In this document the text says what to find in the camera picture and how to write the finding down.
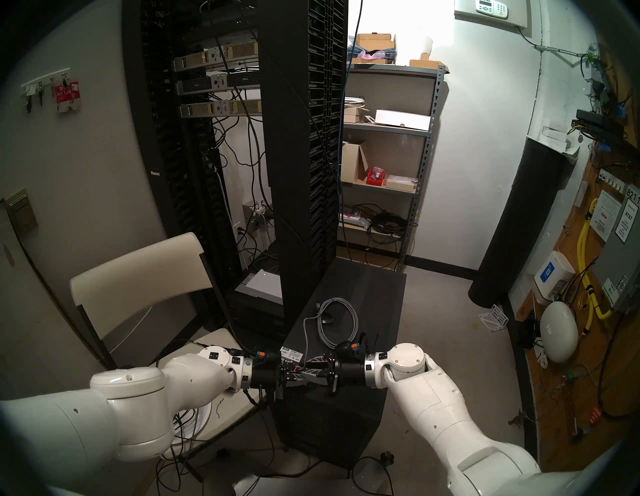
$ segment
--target gray floor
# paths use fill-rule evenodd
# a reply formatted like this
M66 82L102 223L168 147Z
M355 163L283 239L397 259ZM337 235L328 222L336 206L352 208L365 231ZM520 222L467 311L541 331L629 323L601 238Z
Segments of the gray floor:
M523 431L507 424L518 413L520 394L506 330L491 333L478 320L478 314L486 310L469 300L470 281L413 267L407 267L405 273L407 284L398 341L418 344L447 372L462 391L472 418L487 436L523 446ZM266 418L274 443L279 446L268 414ZM218 448L238 450L269 446L265 425L259 416L254 416L193 460L196 466L202 466L204 473L209 473L204 492L195 479L184 476L179 494L217 494L210 486L211 479L221 475L214 476L211 472L215 465L207 462ZM395 455L395 463L389 472L396 496L447 494L443 467L427 442L410 429L390 394L380 427L364 454L379 456L383 451ZM242 456L250 469L252 464L269 463L271 452L246 452ZM302 453L278 451L271 467L280 473L294 473L306 468L307 464L308 458ZM223 472L225 477L237 477L236 474L231 475L232 470ZM323 463L306 477L340 479L345 476L344 469ZM173 488L177 487L175 473L166 474L162 480ZM387 492L388 486L385 483L380 489ZM252 496L264 496L266 490L266 485L259 483ZM154 483L147 495L155 494ZM169 491L161 488L160 494L169 494Z

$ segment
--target chair seat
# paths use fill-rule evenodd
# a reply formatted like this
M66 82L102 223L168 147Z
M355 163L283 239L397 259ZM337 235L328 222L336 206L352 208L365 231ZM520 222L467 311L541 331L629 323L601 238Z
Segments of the chair seat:
M207 344L209 346L223 346L224 348L236 348L240 349L240 346L236 342L231 333L227 329L217 329L213 332L210 332L206 336L198 338L195 340L198 343ZM170 353L166 357L160 360L158 366L160 368L164 367L169 360L175 358L176 356L186 355L187 353L199 353L202 350L202 346L198 346L197 344L187 343L182 348ZM259 399L259 392L257 389L250 389L249 394L256 401ZM224 392L219 395L216 399L211 402L211 415L209 416L209 420L207 424L204 426L203 430L196 435L196 439L198 441L184 444L183 454L187 452L189 448L198 447L202 442L206 442L220 433L224 432L224 430L231 427L238 420L242 419L245 415L251 412L255 407L249 402L248 398L242 391L238 391L236 393L228 393ZM167 450L164 455L167 458L171 458L171 450Z

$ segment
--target chair backrest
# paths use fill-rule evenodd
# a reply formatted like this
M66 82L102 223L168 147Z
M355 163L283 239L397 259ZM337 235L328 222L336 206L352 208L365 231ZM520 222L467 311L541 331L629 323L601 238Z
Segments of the chair backrest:
M140 248L71 279L71 295L82 306L99 339L144 308L179 294L211 287L192 232Z

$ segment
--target black tube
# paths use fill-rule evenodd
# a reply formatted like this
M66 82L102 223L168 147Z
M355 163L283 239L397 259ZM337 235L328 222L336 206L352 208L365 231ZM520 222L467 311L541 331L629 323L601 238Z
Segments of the black tube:
M556 198L566 158L527 138L509 199L471 288L476 305L500 304L522 271Z

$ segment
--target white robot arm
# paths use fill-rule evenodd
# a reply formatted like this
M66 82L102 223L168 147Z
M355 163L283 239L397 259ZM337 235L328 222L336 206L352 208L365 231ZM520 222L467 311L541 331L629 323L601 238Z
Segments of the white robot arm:
M398 344L364 362L331 356L309 365L313 368L254 367L240 350L209 346L198 355L174 358L161 370L102 372L92 377L89 389L1 407L44 481L64 487L112 458L138 461L164 453L174 436L173 416L205 406L225 390L309 381L331 393L341 381L388 387L411 427L434 448L453 495L564 494L579 485L580 472L540 474L524 449L482 434L455 383L415 344Z

